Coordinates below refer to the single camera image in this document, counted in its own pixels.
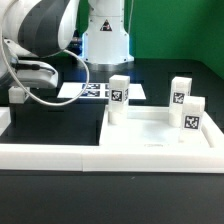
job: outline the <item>white paper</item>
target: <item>white paper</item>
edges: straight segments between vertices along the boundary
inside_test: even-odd
[[[77,96],[82,90],[84,83],[65,82],[63,83],[61,90],[58,94],[58,98],[73,98]],[[87,96],[81,96],[80,98],[88,99],[107,99],[109,89],[108,83],[90,83],[90,89],[88,89]],[[145,100],[145,93],[141,84],[130,84],[129,87],[129,99]]]

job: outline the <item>cable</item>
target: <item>cable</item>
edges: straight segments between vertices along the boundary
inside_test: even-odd
[[[19,0],[12,0],[12,2],[7,6],[7,8],[5,9],[4,13],[3,13],[3,16],[2,18],[0,18],[0,52],[2,53],[2,58],[8,68],[8,71],[10,72],[11,76],[13,77],[13,79],[15,80],[15,82],[18,84],[18,86],[20,86],[33,100],[37,101],[38,103],[40,104],[43,104],[45,106],[55,106],[55,107],[59,107],[59,106],[65,106],[67,104],[70,104],[74,101],[76,101],[87,89],[88,85],[89,85],[89,69],[87,67],[87,65],[85,64],[85,62],[79,58],[76,54],[68,51],[68,50],[64,50],[63,52],[71,55],[72,57],[76,58],[78,61],[80,61],[85,70],[86,70],[86,84],[84,86],[84,88],[80,91],[80,93],[75,96],[74,98],[68,100],[68,101],[65,101],[63,103],[50,103],[50,102],[47,102],[47,101],[44,101],[44,100],[41,100],[40,98],[36,97],[34,94],[32,94],[30,91],[28,91],[26,89],[26,87],[19,81],[19,79],[17,78],[15,72],[13,71],[12,67],[10,66],[10,64],[8,63],[7,61],[7,58],[6,58],[6,55],[5,55],[5,52],[4,52],[4,48],[3,48],[3,31],[2,31],[2,27],[3,27],[3,21],[4,21],[4,18],[5,18],[5,15],[6,13],[8,12],[8,10],[10,9],[10,7]]]
[[[134,3],[135,1],[132,0],[131,2],[131,11],[130,11],[130,18],[129,18],[129,24],[128,24],[128,34],[131,33],[131,25],[132,25],[132,16],[133,16],[133,10],[134,10]]]

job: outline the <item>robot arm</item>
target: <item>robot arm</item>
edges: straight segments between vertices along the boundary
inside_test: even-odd
[[[0,17],[10,4],[11,0],[0,3]],[[57,54],[71,42],[78,5],[79,0],[18,0],[4,17],[3,37],[37,57]],[[50,65],[20,61],[12,48],[8,49],[4,42],[3,45],[8,62],[15,68],[23,84],[30,87],[56,87],[57,72]],[[0,55],[0,86],[10,82],[11,78]]]

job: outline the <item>white platform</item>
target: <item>white platform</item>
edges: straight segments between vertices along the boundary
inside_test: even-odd
[[[11,123],[9,107],[0,107],[0,136]]]
[[[202,131],[209,146],[199,147],[176,144],[176,138],[171,136],[177,136],[176,129],[166,133],[169,128],[163,121],[167,119],[168,108],[130,109],[129,119],[135,120],[141,116],[142,120],[147,121],[147,128],[155,125],[154,121],[159,121],[156,125],[165,128],[165,132],[156,135],[153,141],[150,140],[150,133],[154,132],[148,132],[145,136],[138,134],[142,142],[135,142],[133,138],[129,139],[131,144],[125,141],[107,144],[104,131],[108,127],[104,119],[100,146],[1,144],[0,169],[224,173],[224,135],[207,114],[203,119]]]

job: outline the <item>black surface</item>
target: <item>black surface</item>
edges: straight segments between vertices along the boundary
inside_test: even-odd
[[[57,64],[61,80],[85,79],[72,60],[57,60],[48,59]],[[192,95],[206,97],[206,111],[224,128],[224,81],[202,63],[137,60],[133,69],[116,74],[143,85],[147,100],[130,104],[154,106],[168,106],[174,76],[192,77]],[[92,72],[91,81],[108,82],[111,75]],[[35,92],[54,100],[58,89]],[[0,93],[7,106],[6,90]],[[12,124],[0,141],[97,145],[106,103],[82,99],[59,109],[32,100],[10,105]],[[223,224],[223,206],[223,174],[0,171],[4,224]]]
[[[4,224],[222,224],[224,176],[2,172]]]
[[[61,102],[56,97],[63,82],[85,81],[85,71],[72,58],[54,57],[45,61],[59,71],[60,82],[54,90],[33,90],[42,99]],[[130,105],[146,106],[168,106],[172,79],[192,77],[191,95],[206,98],[206,111],[224,129],[224,80],[201,62],[138,59],[133,68],[122,71],[92,71],[91,82],[108,83],[114,74],[128,75],[131,83],[141,83],[147,100],[130,100]],[[105,104],[107,100],[80,99],[65,107],[51,108],[29,99],[24,105],[10,105],[12,123],[0,142],[98,145]]]

